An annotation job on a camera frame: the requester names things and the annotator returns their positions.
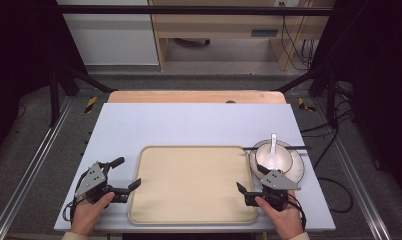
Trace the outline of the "pair of black chopsticks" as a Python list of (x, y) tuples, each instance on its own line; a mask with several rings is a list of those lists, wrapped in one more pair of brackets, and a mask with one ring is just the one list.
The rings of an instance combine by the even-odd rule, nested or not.
[[(287, 150), (310, 150), (310, 146), (282, 146), (283, 148)], [(260, 147), (243, 147), (243, 150), (246, 151), (252, 151), (252, 150), (258, 150)]]

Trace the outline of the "yellow black tape marker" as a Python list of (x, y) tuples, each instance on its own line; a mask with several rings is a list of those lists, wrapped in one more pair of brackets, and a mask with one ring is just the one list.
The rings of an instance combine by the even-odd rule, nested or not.
[(91, 97), (87, 103), (84, 113), (90, 113), (92, 111), (93, 106), (95, 105), (96, 101), (97, 101), (97, 97), (95, 97), (95, 96)]
[(298, 98), (298, 107), (299, 107), (299, 109), (306, 110), (306, 111), (309, 111), (309, 112), (316, 112), (315, 107), (305, 105), (305, 102), (304, 102), (303, 98)]

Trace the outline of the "person's left hand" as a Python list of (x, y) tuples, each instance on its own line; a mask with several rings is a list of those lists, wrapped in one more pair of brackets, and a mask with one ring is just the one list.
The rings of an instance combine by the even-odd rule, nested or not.
[(77, 204), (70, 231), (79, 235), (89, 237), (99, 220), (102, 211), (111, 203), (115, 194), (105, 194), (96, 203), (91, 204), (83, 200)]

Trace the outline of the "dark curtain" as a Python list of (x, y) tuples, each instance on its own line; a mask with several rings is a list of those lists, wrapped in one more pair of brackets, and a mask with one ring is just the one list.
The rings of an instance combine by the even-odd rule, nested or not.
[(49, 54), (26, 20), (34, 17), (56, 55), (78, 71), (86, 68), (63, 15), (39, 6), (57, 0), (0, 0), (0, 146), (19, 111), (19, 100), (49, 84)]
[(354, 110), (375, 157), (402, 190), (402, 0), (335, 0), (314, 62), (353, 86)]

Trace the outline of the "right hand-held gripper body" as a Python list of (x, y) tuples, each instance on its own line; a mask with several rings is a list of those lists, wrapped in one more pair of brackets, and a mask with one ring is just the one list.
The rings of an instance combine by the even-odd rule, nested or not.
[(288, 191), (300, 190), (301, 187), (278, 170), (270, 170), (261, 179), (262, 190), (249, 192), (244, 190), (244, 200), (247, 206), (258, 207), (256, 197), (265, 200), (272, 208), (283, 211), (289, 204)]

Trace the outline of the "person's right hand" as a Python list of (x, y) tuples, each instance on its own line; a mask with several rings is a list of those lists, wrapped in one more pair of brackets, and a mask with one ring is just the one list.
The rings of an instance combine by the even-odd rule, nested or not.
[(256, 197), (255, 201), (262, 211), (271, 219), (275, 226), (276, 233), (281, 240), (288, 240), (305, 232), (303, 230), (300, 212), (295, 206), (288, 204), (285, 210), (277, 211), (261, 197)]

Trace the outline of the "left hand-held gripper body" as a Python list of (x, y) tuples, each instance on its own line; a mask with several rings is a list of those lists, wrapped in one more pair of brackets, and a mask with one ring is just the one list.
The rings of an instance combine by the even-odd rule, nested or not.
[(94, 204), (105, 194), (112, 192), (115, 194), (112, 203), (126, 203), (129, 192), (125, 188), (114, 188), (108, 184), (108, 172), (111, 169), (110, 162), (95, 162), (86, 172), (82, 174), (82, 179), (78, 183), (74, 197), (77, 203), (87, 200)]

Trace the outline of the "wooden desk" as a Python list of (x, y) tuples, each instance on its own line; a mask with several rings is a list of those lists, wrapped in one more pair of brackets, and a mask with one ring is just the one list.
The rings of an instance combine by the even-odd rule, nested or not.
[[(336, 0), (147, 0), (151, 6), (238, 6), (282, 8), (332, 8)], [(320, 40), (326, 16), (164, 15), (151, 16), (157, 52), (165, 60), (169, 39), (263, 38), (270, 41), (279, 67), (287, 70), (296, 45)]]

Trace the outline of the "beige tray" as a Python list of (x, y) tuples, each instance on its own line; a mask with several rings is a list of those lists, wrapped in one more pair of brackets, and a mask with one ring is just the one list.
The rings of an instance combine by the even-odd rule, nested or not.
[(149, 146), (140, 152), (129, 220), (137, 225), (249, 224), (257, 211), (237, 185), (253, 189), (238, 146)]

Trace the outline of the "aluminium rail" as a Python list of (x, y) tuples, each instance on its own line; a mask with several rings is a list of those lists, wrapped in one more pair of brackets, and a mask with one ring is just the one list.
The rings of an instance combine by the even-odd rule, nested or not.
[(73, 98), (60, 102), (58, 119), (51, 125), (51, 107), (42, 100), (24, 100), (19, 117), (0, 147), (0, 240), (6, 235), (42, 166)]
[[(345, 113), (345, 111), (351, 111), (348, 107), (348, 103), (342, 103), (346, 100), (338, 100), (336, 102), (336, 106), (331, 107), (331, 110), (336, 110), (336, 118), (340, 117)], [(327, 110), (327, 106), (325, 106), (325, 101), (323, 99), (313, 99), (313, 102), (316, 104), (318, 112), (322, 119), (327, 119), (327, 114), (325, 110)], [(375, 240), (392, 240), (392, 237), (387, 229), (386, 224), (384, 223), (375, 203), (373, 202), (369, 191), (364, 184), (363, 180), (360, 177), (359, 172), (356, 170), (353, 162), (351, 161), (351, 157), (348, 154), (346, 147), (343, 144), (343, 141), (340, 138), (340, 134), (342, 133), (342, 128), (338, 128), (338, 134), (335, 133), (335, 137), (333, 140), (332, 148), (335, 152), (338, 161), (340, 162), (342, 171), (349, 183), (349, 186), (352, 190), (352, 194), (354, 199), (356, 200), (357, 205), (359, 206), (362, 215), (365, 219), (365, 222), (373, 235)]]

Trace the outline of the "white bowl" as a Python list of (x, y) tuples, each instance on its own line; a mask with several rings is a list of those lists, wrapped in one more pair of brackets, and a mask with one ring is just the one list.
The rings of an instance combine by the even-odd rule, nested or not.
[[(269, 154), (270, 143), (266, 143), (260, 146), (260, 148), (255, 153), (255, 159), (258, 164), (263, 165), (265, 167), (265, 160)], [(283, 148), (281, 145), (277, 144), (276, 146), (276, 159), (278, 160), (280, 167), (277, 170), (281, 170), (282, 172), (287, 172), (290, 170), (293, 164), (292, 155), (289, 151)]]

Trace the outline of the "white cabinet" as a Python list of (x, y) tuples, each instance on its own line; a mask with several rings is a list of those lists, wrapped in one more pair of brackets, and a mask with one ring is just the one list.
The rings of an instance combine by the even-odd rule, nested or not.
[(87, 66), (157, 65), (149, 14), (64, 14)]

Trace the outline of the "white spoon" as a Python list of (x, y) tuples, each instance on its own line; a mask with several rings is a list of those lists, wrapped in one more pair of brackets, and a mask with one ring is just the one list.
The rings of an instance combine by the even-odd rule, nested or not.
[(280, 167), (278, 160), (276, 159), (276, 146), (277, 146), (277, 134), (272, 133), (270, 138), (270, 150), (265, 160), (265, 167), (268, 169), (277, 170)]

